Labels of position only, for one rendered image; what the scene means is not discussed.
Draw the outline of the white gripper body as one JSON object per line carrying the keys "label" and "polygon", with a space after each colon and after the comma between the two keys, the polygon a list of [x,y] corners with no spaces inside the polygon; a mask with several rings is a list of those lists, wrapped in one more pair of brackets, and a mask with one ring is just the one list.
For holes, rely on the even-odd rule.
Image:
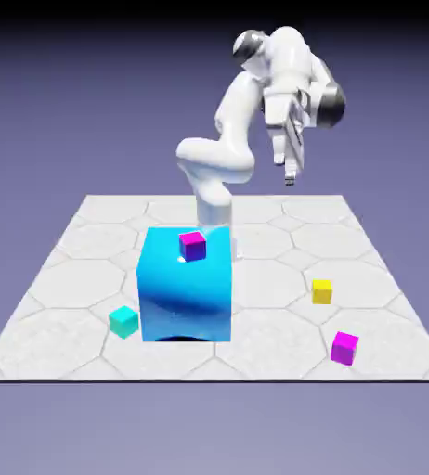
{"label": "white gripper body", "polygon": [[285,135],[284,165],[296,169],[303,169],[305,162],[303,92],[296,89],[264,96],[265,122],[271,141],[274,135]]}

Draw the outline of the small magenta cube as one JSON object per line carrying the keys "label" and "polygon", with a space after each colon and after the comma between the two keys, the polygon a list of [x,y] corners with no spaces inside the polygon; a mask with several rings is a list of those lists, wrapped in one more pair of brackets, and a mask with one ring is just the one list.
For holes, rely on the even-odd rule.
{"label": "small magenta cube", "polygon": [[344,366],[353,365],[358,340],[358,336],[338,331],[331,346],[331,360]]}
{"label": "small magenta cube", "polygon": [[181,257],[187,263],[203,260],[206,257],[206,238],[199,230],[181,233],[179,249]]}

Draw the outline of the small yellow cube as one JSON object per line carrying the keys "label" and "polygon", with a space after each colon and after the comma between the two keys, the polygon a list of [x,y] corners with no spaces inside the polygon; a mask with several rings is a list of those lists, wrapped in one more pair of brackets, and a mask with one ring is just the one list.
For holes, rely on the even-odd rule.
{"label": "small yellow cube", "polygon": [[313,280],[312,302],[314,304],[330,304],[332,302],[332,282],[330,280]]}

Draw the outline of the small cyan cube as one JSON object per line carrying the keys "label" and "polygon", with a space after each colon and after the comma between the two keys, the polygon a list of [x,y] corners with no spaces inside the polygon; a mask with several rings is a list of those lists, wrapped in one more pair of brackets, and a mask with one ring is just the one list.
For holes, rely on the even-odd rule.
{"label": "small cyan cube", "polygon": [[138,312],[122,306],[109,315],[110,331],[122,339],[126,339],[139,330]]}

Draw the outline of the large blue box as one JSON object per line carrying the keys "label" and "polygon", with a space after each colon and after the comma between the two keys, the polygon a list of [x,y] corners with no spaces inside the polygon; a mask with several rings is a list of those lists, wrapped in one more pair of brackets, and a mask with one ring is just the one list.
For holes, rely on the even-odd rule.
{"label": "large blue box", "polygon": [[155,226],[147,231],[136,269],[144,341],[231,340],[230,230],[210,231],[206,257],[181,262],[179,236],[191,230]]}

